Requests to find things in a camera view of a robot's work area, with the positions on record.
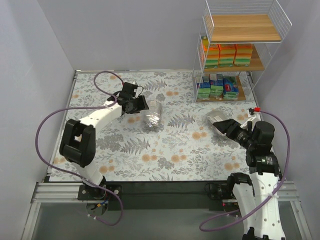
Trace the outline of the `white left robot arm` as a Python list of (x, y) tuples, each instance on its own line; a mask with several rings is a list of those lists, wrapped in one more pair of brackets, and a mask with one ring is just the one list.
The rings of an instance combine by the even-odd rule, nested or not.
[(79, 119), (69, 119), (64, 127), (59, 154), (72, 163), (77, 172), (86, 181), (86, 190), (97, 200), (102, 199), (106, 192), (99, 189), (106, 183), (105, 177), (100, 173), (94, 158), (96, 155), (96, 136), (113, 120), (124, 114), (136, 114), (148, 110), (148, 104), (142, 94), (137, 94), (139, 88), (135, 83), (125, 82), (122, 90), (116, 93), (117, 99), (109, 97), (102, 109)]

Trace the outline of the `blue green sponge pack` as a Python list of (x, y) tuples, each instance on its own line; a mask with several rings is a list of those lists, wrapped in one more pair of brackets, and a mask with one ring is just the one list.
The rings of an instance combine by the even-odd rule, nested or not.
[(238, 100), (239, 88), (234, 76), (223, 77), (223, 98), (225, 100)]
[(196, 89), (197, 89), (197, 98), (199, 99), (208, 99), (211, 94), (211, 85), (210, 79), (208, 76), (196, 76)]
[(210, 83), (210, 97), (220, 98), (224, 91), (223, 75), (218, 73), (211, 73), (209, 75)]

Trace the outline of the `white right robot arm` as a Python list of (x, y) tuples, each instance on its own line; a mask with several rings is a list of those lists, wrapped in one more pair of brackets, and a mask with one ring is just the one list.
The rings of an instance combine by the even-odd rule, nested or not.
[(235, 196), (243, 219), (244, 240), (284, 240), (278, 195), (279, 164), (271, 151), (275, 128), (266, 121), (248, 122), (247, 128), (234, 119), (214, 122), (220, 133), (246, 150), (249, 174), (232, 173), (228, 187)]

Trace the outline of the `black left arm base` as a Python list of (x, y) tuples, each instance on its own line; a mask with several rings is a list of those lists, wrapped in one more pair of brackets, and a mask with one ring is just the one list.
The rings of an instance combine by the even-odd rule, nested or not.
[[(104, 185), (104, 188), (110, 190), (117, 196), (121, 196), (122, 194), (122, 186), (118, 184), (108, 184)], [(113, 196), (111, 193), (106, 192), (97, 187), (88, 186), (86, 184), (82, 184), (79, 187), (77, 199), (79, 201), (99, 201), (99, 200), (112, 200), (115, 201), (116, 197)]]

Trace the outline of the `aluminium frame rail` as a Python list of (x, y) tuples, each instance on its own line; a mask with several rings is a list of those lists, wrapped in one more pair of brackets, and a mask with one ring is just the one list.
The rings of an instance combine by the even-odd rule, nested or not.
[(21, 240), (32, 239), (42, 203), (79, 202), (77, 197), (81, 185), (80, 182), (36, 183)]

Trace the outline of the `silver steel wool pack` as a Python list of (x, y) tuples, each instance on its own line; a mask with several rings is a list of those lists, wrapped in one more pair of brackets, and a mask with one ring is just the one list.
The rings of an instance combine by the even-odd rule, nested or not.
[(212, 110), (205, 115), (205, 119), (209, 127), (213, 130), (215, 135), (226, 137), (225, 134), (221, 133), (215, 126), (214, 123), (228, 120), (226, 115), (220, 110)]
[(142, 130), (146, 133), (157, 132), (161, 127), (162, 104), (156, 100), (148, 100), (148, 109), (142, 111)]

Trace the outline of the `orange Sponge Daddy box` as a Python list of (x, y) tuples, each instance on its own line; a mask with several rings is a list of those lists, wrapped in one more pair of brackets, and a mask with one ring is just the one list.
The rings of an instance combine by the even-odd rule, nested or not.
[(205, 69), (217, 68), (219, 64), (220, 49), (217, 44), (209, 43), (207, 36), (201, 36), (203, 52), (206, 57)]

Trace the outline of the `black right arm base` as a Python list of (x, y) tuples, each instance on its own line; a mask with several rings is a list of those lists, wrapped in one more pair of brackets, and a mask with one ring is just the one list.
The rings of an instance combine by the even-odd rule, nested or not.
[(232, 192), (227, 183), (209, 182), (204, 186), (204, 190), (211, 200), (232, 199)]

